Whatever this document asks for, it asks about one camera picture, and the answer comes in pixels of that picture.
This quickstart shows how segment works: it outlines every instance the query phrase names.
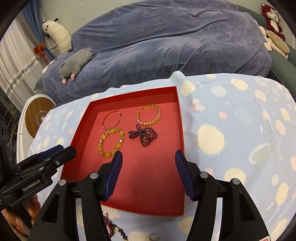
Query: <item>red tray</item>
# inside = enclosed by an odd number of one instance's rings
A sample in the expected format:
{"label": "red tray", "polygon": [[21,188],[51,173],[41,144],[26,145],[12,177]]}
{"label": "red tray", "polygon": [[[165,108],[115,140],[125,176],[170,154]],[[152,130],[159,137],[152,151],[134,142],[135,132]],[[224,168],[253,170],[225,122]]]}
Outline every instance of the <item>red tray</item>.
{"label": "red tray", "polygon": [[[128,131],[136,130],[136,114],[141,110],[140,120],[152,121],[158,114],[154,108],[142,110],[142,106],[156,104],[161,118],[152,125],[158,138],[143,147],[139,138],[129,139]],[[158,216],[178,216],[184,213],[184,189],[176,165],[175,152],[184,152],[182,120],[176,87],[156,88],[116,95],[90,102],[73,137],[71,145],[77,156],[63,167],[62,178],[69,182],[82,180],[97,172],[112,157],[98,152],[98,142],[106,132],[102,127],[104,117],[119,110],[122,120],[117,128],[125,132],[120,149],[123,166],[114,194],[103,205],[116,209]],[[119,114],[112,114],[105,126],[117,123]],[[109,135],[103,144],[105,152],[115,148],[119,134]]]}

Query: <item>white stuffed cow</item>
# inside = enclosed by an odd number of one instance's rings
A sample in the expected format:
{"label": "white stuffed cow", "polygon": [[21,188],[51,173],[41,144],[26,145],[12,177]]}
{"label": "white stuffed cow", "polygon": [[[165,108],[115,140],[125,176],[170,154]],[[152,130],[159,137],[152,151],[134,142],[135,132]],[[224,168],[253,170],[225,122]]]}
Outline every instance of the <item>white stuffed cow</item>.
{"label": "white stuffed cow", "polygon": [[55,41],[60,53],[68,52],[71,48],[71,35],[67,29],[58,23],[59,19],[42,23],[42,30]]}

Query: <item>curtain tie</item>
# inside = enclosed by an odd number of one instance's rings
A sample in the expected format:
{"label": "curtain tie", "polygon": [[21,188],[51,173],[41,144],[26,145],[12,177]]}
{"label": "curtain tie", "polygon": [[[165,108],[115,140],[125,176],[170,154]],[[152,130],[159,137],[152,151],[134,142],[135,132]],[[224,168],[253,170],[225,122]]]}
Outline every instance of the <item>curtain tie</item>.
{"label": "curtain tie", "polygon": [[40,61],[42,61],[43,59],[45,61],[48,61],[47,58],[45,57],[44,49],[45,49],[44,43],[41,43],[39,47],[35,47],[34,48],[34,53],[36,53],[36,54],[39,55],[39,60]]}

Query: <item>gray stuffed animal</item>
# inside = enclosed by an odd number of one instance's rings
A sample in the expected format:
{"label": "gray stuffed animal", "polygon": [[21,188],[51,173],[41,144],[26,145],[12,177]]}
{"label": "gray stuffed animal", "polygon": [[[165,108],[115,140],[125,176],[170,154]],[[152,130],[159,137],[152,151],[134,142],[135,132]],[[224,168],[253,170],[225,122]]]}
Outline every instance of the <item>gray stuffed animal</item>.
{"label": "gray stuffed animal", "polygon": [[72,80],[76,78],[83,66],[85,66],[91,59],[94,58],[94,53],[91,48],[80,49],[71,55],[64,63],[62,63],[59,70],[63,80],[63,84],[67,84],[68,78]]}

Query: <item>gold bracelet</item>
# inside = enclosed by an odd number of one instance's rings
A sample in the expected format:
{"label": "gold bracelet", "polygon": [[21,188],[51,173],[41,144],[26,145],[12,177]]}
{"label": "gold bracelet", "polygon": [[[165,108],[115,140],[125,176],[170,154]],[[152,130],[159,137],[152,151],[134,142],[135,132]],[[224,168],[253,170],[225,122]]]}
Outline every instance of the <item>gold bracelet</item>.
{"label": "gold bracelet", "polygon": [[[116,133],[116,132],[119,132],[119,134],[120,134],[119,142],[116,144],[115,148],[114,148],[112,151],[105,153],[105,152],[103,151],[103,142],[104,142],[104,140],[106,139],[106,137],[107,137],[108,135],[113,134],[113,133]],[[113,128],[113,129],[111,129],[111,130],[108,130],[107,132],[105,132],[105,133],[102,135],[102,137],[101,137],[101,139],[100,139],[100,142],[99,142],[99,144],[98,144],[98,151],[99,151],[99,153],[100,153],[103,157],[110,157],[110,156],[114,155],[115,152],[117,152],[117,150],[119,150],[119,149],[121,148],[121,146],[122,146],[122,144],[123,144],[123,140],[124,140],[124,131],[123,131],[121,128],[116,128],[116,129]]]}
{"label": "gold bracelet", "polygon": [[151,121],[151,122],[141,122],[141,121],[139,120],[139,117],[140,117],[141,112],[138,111],[138,113],[137,113],[137,121],[138,121],[139,124],[141,124],[142,126],[152,126],[152,125],[154,125],[156,122],[158,122],[158,120],[159,120],[159,118],[160,118],[161,112],[160,112],[160,109],[159,109],[159,107],[158,107],[157,105],[155,105],[155,104],[148,104],[148,105],[145,105],[145,106],[142,107],[143,110],[146,110],[146,109],[148,109],[148,108],[155,108],[155,109],[157,109],[157,110],[158,110],[158,115],[157,115],[157,117],[156,117],[153,121]]}
{"label": "gold bracelet", "polygon": [[[105,121],[106,121],[106,119],[107,119],[111,114],[113,114],[113,113],[119,113],[120,117],[119,117],[118,122],[116,123],[115,126],[113,126],[113,127],[111,127],[111,128],[105,128],[104,125],[105,125]],[[121,121],[121,113],[120,113],[120,111],[118,111],[118,110],[114,110],[114,111],[109,112],[108,115],[105,116],[105,118],[103,119],[102,126],[103,126],[103,128],[104,128],[105,130],[108,131],[108,130],[111,130],[111,129],[117,127],[117,126],[119,125],[120,121]]]}

